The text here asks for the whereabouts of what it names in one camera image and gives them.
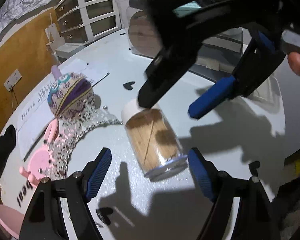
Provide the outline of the teal paper box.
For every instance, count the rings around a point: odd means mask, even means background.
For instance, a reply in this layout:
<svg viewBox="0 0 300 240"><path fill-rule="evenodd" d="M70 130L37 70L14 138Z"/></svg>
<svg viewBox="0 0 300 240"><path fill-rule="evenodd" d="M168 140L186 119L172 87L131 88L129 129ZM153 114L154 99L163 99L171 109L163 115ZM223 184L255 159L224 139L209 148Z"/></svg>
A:
<svg viewBox="0 0 300 240"><path fill-rule="evenodd" d="M187 3L185 5L179 6L176 9L174 9L174 13L178 17L184 17L186 15L189 15L195 11L198 11L202 8L201 5L199 5L196 1Z"/></svg>

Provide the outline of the pink bunny mirror stand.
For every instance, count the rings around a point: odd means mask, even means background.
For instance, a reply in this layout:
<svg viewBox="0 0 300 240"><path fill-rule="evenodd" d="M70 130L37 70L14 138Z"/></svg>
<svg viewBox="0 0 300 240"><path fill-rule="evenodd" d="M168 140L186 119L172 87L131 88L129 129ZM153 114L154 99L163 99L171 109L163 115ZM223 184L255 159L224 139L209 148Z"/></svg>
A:
<svg viewBox="0 0 300 240"><path fill-rule="evenodd" d="M52 167L53 157L50 146L57 138L59 129L58 119L53 119L44 133L43 144L34 152L28 163L27 169L19 168L19 173L27 179L27 182L36 188L46 177L45 172ZM24 215L19 211L0 204L0 225L15 239L19 238Z"/></svg>

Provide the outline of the toothpick jar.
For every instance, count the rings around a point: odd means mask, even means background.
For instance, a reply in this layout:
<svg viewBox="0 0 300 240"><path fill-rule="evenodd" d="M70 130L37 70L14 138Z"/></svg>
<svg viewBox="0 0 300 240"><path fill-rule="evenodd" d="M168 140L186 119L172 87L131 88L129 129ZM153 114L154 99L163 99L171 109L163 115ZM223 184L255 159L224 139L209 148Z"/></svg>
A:
<svg viewBox="0 0 300 240"><path fill-rule="evenodd" d="M159 105L146 109L130 100L121 118L145 178L168 177L186 165L187 154Z"/></svg>

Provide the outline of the clear plastic storage bin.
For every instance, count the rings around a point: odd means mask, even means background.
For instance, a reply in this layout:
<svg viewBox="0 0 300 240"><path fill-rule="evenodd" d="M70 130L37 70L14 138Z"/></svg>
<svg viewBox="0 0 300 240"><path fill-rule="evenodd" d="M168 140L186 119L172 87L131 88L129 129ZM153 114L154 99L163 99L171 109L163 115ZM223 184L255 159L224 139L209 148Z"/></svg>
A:
<svg viewBox="0 0 300 240"><path fill-rule="evenodd" d="M147 14L143 9L131 7L130 0L115 1L132 53L154 58L161 49L161 42ZM235 28L204 40L199 57L216 60L218 55L241 56L242 53L243 29Z"/></svg>

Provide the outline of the black heart sticker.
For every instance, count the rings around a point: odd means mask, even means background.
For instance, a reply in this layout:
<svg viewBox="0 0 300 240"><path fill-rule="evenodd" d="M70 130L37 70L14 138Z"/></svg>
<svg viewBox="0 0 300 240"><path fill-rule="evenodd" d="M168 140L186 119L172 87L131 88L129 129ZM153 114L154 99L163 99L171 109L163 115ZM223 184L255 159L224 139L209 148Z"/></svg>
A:
<svg viewBox="0 0 300 240"><path fill-rule="evenodd" d="M124 84L123 84L123 87L124 87L126 90L132 90L134 84L135 84L135 81L130 81L130 82L124 83Z"/></svg>

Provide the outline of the black cloth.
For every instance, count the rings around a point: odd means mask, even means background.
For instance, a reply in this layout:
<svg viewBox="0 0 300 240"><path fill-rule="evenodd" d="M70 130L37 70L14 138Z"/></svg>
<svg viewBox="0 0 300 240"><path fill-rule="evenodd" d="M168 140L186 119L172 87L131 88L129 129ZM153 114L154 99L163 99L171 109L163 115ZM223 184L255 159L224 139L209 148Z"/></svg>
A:
<svg viewBox="0 0 300 240"><path fill-rule="evenodd" d="M7 127L5 134L0 136L0 178L7 159L16 145L16 130L13 125Z"/></svg>

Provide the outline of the white drawer cabinet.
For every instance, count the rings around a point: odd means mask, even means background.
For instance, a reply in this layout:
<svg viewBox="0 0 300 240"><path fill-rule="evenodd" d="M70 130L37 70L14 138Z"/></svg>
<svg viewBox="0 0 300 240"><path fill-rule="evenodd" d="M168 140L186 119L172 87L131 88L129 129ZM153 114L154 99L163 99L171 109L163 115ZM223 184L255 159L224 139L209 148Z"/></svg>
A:
<svg viewBox="0 0 300 240"><path fill-rule="evenodd" d="M122 29L115 0L60 0L55 13L67 45L86 45Z"/></svg>

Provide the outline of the white paper document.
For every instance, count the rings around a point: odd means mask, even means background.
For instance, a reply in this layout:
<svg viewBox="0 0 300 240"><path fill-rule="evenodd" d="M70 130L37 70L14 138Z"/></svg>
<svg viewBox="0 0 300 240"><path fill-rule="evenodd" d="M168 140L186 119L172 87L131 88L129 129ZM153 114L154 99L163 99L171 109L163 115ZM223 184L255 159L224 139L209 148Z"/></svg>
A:
<svg viewBox="0 0 300 240"><path fill-rule="evenodd" d="M83 100L92 102L93 85L108 75L108 70L96 62L74 59L64 63L61 76L50 78L36 91L21 111L17 138L21 159L24 160L48 124L60 115L74 116L83 109Z"/></svg>

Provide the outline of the patterned fabric ball toy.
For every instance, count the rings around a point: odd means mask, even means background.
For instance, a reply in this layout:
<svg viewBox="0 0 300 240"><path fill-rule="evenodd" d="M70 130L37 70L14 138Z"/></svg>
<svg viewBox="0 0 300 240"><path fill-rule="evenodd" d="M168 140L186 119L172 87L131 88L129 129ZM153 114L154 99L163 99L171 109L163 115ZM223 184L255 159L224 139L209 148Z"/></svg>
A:
<svg viewBox="0 0 300 240"><path fill-rule="evenodd" d="M47 103L54 116L73 118L81 113L86 103L94 103L94 92L91 83L81 73L62 74L54 65L51 73L55 78Z"/></svg>

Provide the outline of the white wall socket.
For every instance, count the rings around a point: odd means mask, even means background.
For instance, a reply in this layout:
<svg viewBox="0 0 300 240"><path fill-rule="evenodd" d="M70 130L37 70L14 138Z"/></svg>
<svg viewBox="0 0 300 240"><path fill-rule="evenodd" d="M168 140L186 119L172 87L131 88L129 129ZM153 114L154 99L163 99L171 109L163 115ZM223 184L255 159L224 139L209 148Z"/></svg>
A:
<svg viewBox="0 0 300 240"><path fill-rule="evenodd" d="M16 69L4 82L4 87L7 89L7 91L11 91L14 85L16 85L22 78L21 73L18 69Z"/></svg>

